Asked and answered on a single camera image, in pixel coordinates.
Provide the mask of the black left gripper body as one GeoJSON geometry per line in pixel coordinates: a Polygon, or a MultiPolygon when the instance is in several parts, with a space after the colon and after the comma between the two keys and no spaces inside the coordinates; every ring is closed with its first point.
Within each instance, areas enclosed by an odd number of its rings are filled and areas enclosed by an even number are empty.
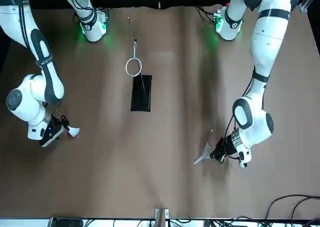
{"type": "Polygon", "coordinates": [[[225,152],[225,156],[226,155],[233,155],[237,152],[236,148],[233,145],[232,142],[232,137],[231,136],[227,136],[227,137],[223,137],[224,138],[224,152],[225,152]]]}

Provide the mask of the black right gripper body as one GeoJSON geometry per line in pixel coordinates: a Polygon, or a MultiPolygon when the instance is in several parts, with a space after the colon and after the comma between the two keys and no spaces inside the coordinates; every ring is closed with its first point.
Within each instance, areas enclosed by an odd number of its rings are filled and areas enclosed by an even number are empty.
{"type": "Polygon", "coordinates": [[[64,119],[61,117],[57,119],[53,115],[50,122],[43,133],[42,139],[39,141],[41,147],[47,147],[55,139],[57,139],[64,132],[64,119]]]}

